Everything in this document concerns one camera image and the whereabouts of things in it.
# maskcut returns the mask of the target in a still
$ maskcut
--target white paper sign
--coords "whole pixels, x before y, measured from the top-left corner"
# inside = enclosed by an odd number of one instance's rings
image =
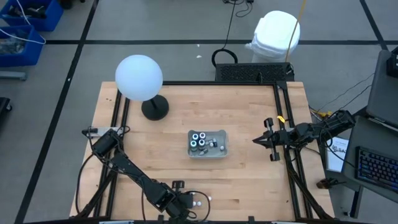
[[[338,137],[333,138],[333,145],[330,146],[330,149],[333,150],[336,155],[344,159],[346,157],[346,151],[348,147],[348,140],[341,139]],[[334,172],[341,172],[343,168],[343,161],[336,157],[328,148],[326,154],[326,169]]]

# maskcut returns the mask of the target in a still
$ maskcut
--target spherical lamp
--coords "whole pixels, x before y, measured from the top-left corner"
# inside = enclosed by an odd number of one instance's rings
[[[157,121],[169,112],[166,98],[158,95],[163,85],[159,65],[145,55],[132,55],[120,62],[116,69],[116,86],[130,100],[143,101],[141,110],[146,118]]]

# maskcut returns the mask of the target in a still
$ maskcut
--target wooden table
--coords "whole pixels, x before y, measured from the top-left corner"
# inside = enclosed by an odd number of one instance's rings
[[[311,122],[303,83],[288,83],[295,123]],[[93,126],[107,127],[116,97],[114,82],[104,82],[98,97]],[[150,178],[171,186],[173,180],[184,180],[186,189],[210,195],[209,220],[294,220],[290,189],[282,148],[281,160],[271,162],[271,150],[252,143],[265,127],[263,121],[276,121],[274,92],[271,86],[163,86],[160,94],[169,101],[170,111],[160,121],[149,121],[141,112],[141,102],[131,101],[127,125],[131,131],[124,138],[129,158]],[[119,110],[119,121],[123,106]],[[187,156],[189,130],[219,130],[228,133],[229,155],[224,159],[194,160]],[[309,145],[316,149],[315,142]],[[85,158],[91,154],[86,148]],[[302,160],[309,191],[325,211],[334,217],[329,191],[317,189],[325,178],[320,156],[302,150]],[[98,187],[102,165],[93,158],[81,177],[79,204],[82,208]],[[297,188],[300,212],[305,217],[302,194]],[[103,208],[108,200],[104,195]],[[207,212],[200,195],[194,200],[199,218]],[[159,212],[145,200],[148,220],[156,220]],[[76,214],[74,205],[71,215]],[[141,189],[128,177],[119,175],[112,219],[142,220]]]

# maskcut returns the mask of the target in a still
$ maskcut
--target yellow tag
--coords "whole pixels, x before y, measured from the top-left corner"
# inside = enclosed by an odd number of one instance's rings
[[[283,118],[282,116],[277,116],[276,118],[278,118],[282,123],[285,123],[285,118]]]

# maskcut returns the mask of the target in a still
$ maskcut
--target lamp base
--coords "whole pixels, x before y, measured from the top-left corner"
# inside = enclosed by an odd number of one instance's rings
[[[152,99],[142,102],[141,110],[149,120],[158,121],[169,112],[169,103],[164,96],[156,95]]]

